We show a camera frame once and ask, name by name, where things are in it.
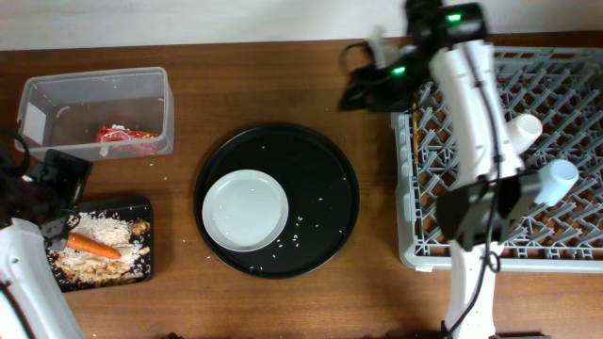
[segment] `white wall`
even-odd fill
[[[448,4],[463,3],[449,0]],[[603,29],[601,0],[480,0],[493,32]],[[0,0],[0,50],[399,36],[402,0]]]

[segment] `dish rack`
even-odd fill
[[[562,158],[580,174],[561,202],[533,204],[512,227],[502,269],[603,272],[603,50],[496,47],[495,64],[505,119],[530,113],[543,123],[543,134],[521,155],[526,169]],[[435,200],[458,186],[451,120],[434,83],[421,88],[416,106],[415,114],[391,114],[399,257],[417,270],[450,269]]]

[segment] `wooden table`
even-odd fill
[[[497,36],[499,45],[602,47],[602,33]],[[155,276],[145,283],[66,294],[96,338],[383,337],[436,331],[449,272],[418,273],[398,257],[396,150],[388,115],[338,113],[349,41],[156,46],[0,53],[0,122],[14,126],[27,78],[161,66],[175,101],[168,156],[94,164],[88,200],[140,194],[155,209]],[[192,210],[204,160],[243,126],[286,121],[333,140],[353,164],[360,214],[349,242],[305,276],[267,281],[218,260]],[[506,273],[497,277],[499,332],[603,337],[603,276]]]

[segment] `red candy wrapper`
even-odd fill
[[[111,141],[124,141],[124,140],[137,140],[144,138],[157,137],[157,133],[132,131],[122,126],[113,125],[111,127],[103,126],[96,135],[96,142],[111,142]],[[125,146],[111,146],[112,150],[126,151],[136,153],[138,155],[153,155],[159,151],[159,145],[157,142],[149,142],[135,145]],[[101,155],[105,156],[108,150],[101,150]]]

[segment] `green light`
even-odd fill
[[[406,67],[398,67],[396,69],[394,69],[394,71],[392,71],[393,74],[395,75],[400,75],[400,74],[404,74],[404,72],[406,71]]]
[[[461,14],[450,14],[446,17],[449,23],[458,23],[461,21]]]

